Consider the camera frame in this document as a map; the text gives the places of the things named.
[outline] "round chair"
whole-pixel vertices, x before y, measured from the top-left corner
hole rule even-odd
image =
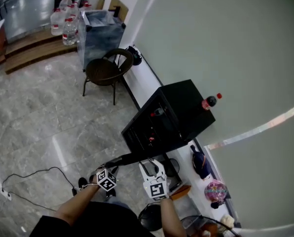
[[[123,55],[126,60],[118,67],[114,62],[108,59],[114,55]],[[102,59],[95,59],[89,62],[86,67],[86,79],[83,85],[84,96],[87,82],[92,82],[99,86],[113,86],[113,104],[115,105],[115,88],[116,82],[130,70],[134,62],[133,55],[121,48],[109,51]]]

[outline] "black box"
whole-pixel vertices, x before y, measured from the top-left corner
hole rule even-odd
[[[122,131],[130,151],[144,159],[187,145],[215,121],[202,101],[191,80],[159,87]],[[163,114],[152,116],[158,108]]]

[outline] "tile floor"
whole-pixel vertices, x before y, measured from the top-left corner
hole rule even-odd
[[[45,60],[6,75],[0,66],[0,185],[10,174],[28,175],[57,166],[77,186],[100,164],[129,153],[121,130],[137,112],[123,85],[88,83],[77,53]],[[117,196],[136,214],[151,202],[137,164],[121,167]],[[58,208],[72,197],[71,186],[57,169],[26,179],[11,177],[4,187],[35,203]],[[104,192],[94,198],[103,201]],[[188,197],[175,202],[179,216],[196,214]],[[52,212],[0,194],[0,236],[28,236],[42,215]],[[154,233],[161,236],[161,231]]]

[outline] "hand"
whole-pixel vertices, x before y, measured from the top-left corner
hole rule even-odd
[[[101,165],[101,166],[99,166],[99,167],[96,169],[96,171],[93,171],[93,172],[91,173],[90,178],[89,178],[90,183],[98,184],[97,173],[98,173],[98,172],[101,172],[101,171],[103,171],[103,170],[104,170],[104,168],[103,168],[103,166]]]

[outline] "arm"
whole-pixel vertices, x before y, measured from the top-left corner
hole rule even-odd
[[[173,201],[163,199],[161,206],[161,222],[165,237],[186,237],[186,232],[176,213]]]
[[[76,196],[62,204],[55,212],[54,218],[62,219],[69,225],[73,225],[77,218],[83,213],[94,194],[99,190],[97,185],[89,185]]]

